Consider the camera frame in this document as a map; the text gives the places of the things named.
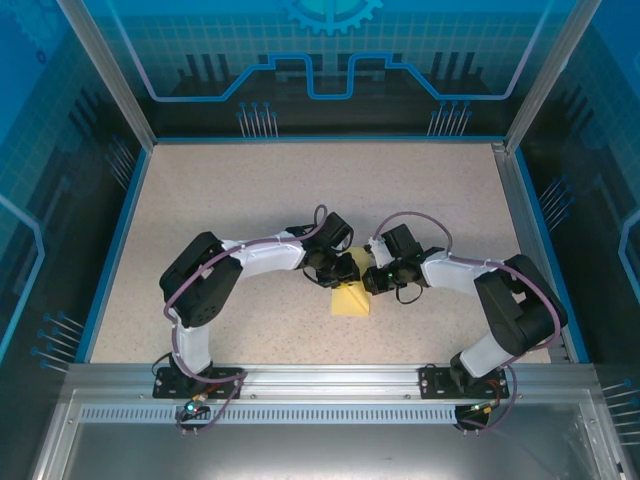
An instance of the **yellow block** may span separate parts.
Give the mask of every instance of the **yellow block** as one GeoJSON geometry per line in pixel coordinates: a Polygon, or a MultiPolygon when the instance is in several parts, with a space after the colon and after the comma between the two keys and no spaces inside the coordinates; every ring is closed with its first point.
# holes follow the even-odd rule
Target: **yellow block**
{"type": "MultiPolygon", "coordinates": [[[[369,254],[361,247],[350,248],[347,252],[351,253],[360,269],[360,275],[363,275],[369,268],[369,254]]],[[[369,316],[369,294],[362,281],[340,285],[331,290],[331,315],[369,316]]]]}

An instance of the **blue wall panel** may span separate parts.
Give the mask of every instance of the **blue wall panel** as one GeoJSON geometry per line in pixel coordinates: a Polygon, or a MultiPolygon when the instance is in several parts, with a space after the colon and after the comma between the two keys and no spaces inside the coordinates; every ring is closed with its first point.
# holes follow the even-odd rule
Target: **blue wall panel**
{"type": "Polygon", "coordinates": [[[241,109],[251,102],[268,102],[287,136],[502,135],[572,6],[88,3],[156,134],[194,138],[261,136],[260,112],[252,127],[241,109]]]}
{"type": "Polygon", "coordinates": [[[140,145],[53,0],[0,1],[0,66],[0,408],[15,412],[0,420],[0,477],[18,479],[73,361],[140,145]]]}
{"type": "MultiPolygon", "coordinates": [[[[591,359],[604,386],[630,378],[632,388],[640,381],[639,13],[634,0],[602,2],[522,145],[591,359]]],[[[625,389],[614,393],[631,398],[625,389]]],[[[639,452],[629,448],[637,469],[639,452]]]]}

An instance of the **work surface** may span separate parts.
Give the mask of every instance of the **work surface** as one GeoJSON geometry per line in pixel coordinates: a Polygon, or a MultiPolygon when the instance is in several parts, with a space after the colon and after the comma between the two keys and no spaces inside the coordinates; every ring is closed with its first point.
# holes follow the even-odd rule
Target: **work surface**
{"type": "MultiPolygon", "coordinates": [[[[519,252],[490,145],[299,143],[158,146],[94,348],[92,362],[149,363],[170,350],[158,280],[203,231],[252,239],[312,222],[325,203],[364,245],[388,215],[429,213],[451,230],[453,252],[505,259],[519,252]]],[[[407,217],[426,250],[446,238],[407,217]]],[[[389,224],[389,227],[400,222],[389,224]]],[[[410,297],[416,289],[401,293],[410,297]]],[[[371,299],[369,317],[331,316],[331,291],[302,272],[252,277],[211,323],[216,363],[446,363],[484,335],[477,298],[427,289],[412,305],[371,299]]],[[[548,362],[546,352],[528,362],[548,362]]]]}

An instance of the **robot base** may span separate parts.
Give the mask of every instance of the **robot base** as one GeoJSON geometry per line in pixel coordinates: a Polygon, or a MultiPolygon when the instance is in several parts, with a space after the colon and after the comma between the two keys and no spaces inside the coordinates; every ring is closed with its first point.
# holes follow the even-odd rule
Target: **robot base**
{"type": "Polygon", "coordinates": [[[482,378],[478,378],[473,385],[460,391],[458,385],[451,378],[450,367],[436,367],[428,364],[418,369],[418,381],[420,382],[420,397],[423,400],[462,400],[478,399],[493,400],[496,398],[495,389],[487,383],[496,380],[500,385],[500,399],[509,398],[509,387],[504,370],[492,370],[482,378]]]}
{"type": "MultiPolygon", "coordinates": [[[[211,379],[230,377],[242,373],[242,368],[219,368],[210,366],[200,373],[203,377],[211,379]]],[[[177,367],[163,367],[158,369],[156,381],[153,386],[153,398],[189,399],[194,395],[207,391],[211,400],[226,400],[234,389],[233,382],[221,383],[213,389],[212,384],[198,382],[187,377],[177,367]]],[[[240,397],[240,390],[234,398],[240,397]]]]}

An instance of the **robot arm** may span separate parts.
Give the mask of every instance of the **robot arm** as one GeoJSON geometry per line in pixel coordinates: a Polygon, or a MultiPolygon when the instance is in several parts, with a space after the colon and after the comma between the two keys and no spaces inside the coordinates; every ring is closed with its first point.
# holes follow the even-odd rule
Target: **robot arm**
{"type": "MultiPolygon", "coordinates": [[[[526,285],[486,262],[465,261],[441,248],[423,251],[404,224],[382,234],[380,239],[370,239],[369,247],[376,266],[369,268],[362,280],[373,295],[416,283],[423,288],[449,288],[479,298],[490,332],[452,358],[451,377],[461,390],[524,355],[554,332],[549,310],[526,285]]],[[[528,257],[516,255],[496,263],[515,269],[538,286],[555,308],[561,327],[567,324],[564,308],[528,257]]]]}
{"type": "MultiPolygon", "coordinates": [[[[220,313],[237,282],[261,273],[305,267],[315,269],[317,283],[323,287],[360,279],[351,254],[336,250],[353,237],[351,227],[339,215],[331,213],[313,237],[295,240],[312,227],[314,225],[290,227],[270,237],[271,243],[254,244],[231,253],[179,297],[172,314],[179,320],[178,350],[191,372],[204,372],[211,365],[209,322],[220,313]]],[[[198,235],[162,275],[160,287],[164,300],[167,301],[201,265],[245,243],[248,242],[218,240],[211,232],[198,235]]]]}

